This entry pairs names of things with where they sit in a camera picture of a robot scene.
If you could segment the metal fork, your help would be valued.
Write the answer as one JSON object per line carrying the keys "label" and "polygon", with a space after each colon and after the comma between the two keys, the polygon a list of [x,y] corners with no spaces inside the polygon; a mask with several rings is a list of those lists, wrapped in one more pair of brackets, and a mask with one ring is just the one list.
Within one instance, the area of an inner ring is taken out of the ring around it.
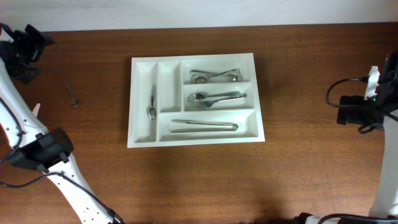
{"label": "metal fork", "polygon": [[239,94],[236,96],[229,96],[229,97],[220,98],[217,100],[209,100],[209,101],[196,100],[193,102],[193,107],[198,108],[198,109],[208,109],[208,108],[211,108],[215,103],[237,100],[237,99],[245,98],[245,97],[247,97],[247,95],[248,95],[247,93],[242,93],[242,94]]}
{"label": "metal fork", "polygon": [[206,92],[196,92],[187,96],[187,101],[204,100],[205,98],[219,97],[219,96],[239,96],[239,91],[230,91],[217,94],[209,94]]}

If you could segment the small metal teaspoon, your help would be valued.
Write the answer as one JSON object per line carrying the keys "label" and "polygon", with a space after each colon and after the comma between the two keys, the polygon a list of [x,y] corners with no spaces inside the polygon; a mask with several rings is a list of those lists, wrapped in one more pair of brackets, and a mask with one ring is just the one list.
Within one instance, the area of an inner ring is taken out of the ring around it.
{"label": "small metal teaspoon", "polygon": [[151,90],[151,95],[150,95],[150,105],[147,110],[147,115],[151,121],[154,121],[156,119],[156,109],[154,107],[154,102],[155,102],[155,91],[156,91],[156,86],[155,84],[152,85],[152,90]]}
{"label": "small metal teaspoon", "polygon": [[70,95],[70,98],[71,98],[70,105],[71,106],[77,106],[79,104],[79,101],[75,97],[75,94],[74,94],[72,88],[70,87],[69,83],[66,80],[65,80],[65,85],[66,85],[68,94]]}

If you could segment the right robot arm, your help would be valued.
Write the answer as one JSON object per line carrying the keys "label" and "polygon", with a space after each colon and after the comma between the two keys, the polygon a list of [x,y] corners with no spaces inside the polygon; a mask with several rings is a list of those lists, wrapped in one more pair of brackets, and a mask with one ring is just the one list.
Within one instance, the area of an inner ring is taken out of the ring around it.
{"label": "right robot arm", "polygon": [[[332,89],[343,82],[359,81],[367,84],[363,96],[342,96],[338,104],[329,99]],[[332,213],[318,217],[301,213],[294,223],[397,223],[397,52],[384,59],[383,69],[372,67],[369,75],[345,78],[332,84],[325,94],[328,105],[338,108],[336,122],[359,125],[358,133],[384,131],[384,154],[376,198],[366,216]]]}

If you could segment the metal tweezers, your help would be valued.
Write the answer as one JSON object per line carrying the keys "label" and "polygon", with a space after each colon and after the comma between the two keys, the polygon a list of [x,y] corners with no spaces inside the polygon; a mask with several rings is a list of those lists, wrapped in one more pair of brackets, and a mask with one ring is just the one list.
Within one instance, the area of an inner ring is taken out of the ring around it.
{"label": "metal tweezers", "polygon": [[174,124],[184,124],[183,128],[171,128],[171,133],[237,131],[239,128],[237,124],[228,122],[195,121],[186,119],[173,119],[171,122]]}

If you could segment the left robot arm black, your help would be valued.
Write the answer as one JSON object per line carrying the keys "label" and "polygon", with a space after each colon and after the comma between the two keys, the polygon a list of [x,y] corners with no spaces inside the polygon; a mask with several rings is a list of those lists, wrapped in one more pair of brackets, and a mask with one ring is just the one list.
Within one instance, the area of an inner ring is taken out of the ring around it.
{"label": "left robot arm black", "polygon": [[13,82],[30,83],[40,69],[33,64],[55,40],[28,24],[23,31],[1,24],[1,127],[11,147],[2,161],[42,173],[27,183],[49,179],[61,191],[82,223],[122,223],[122,218],[106,206],[81,174],[67,133],[49,131],[39,121],[40,106],[30,109]]}

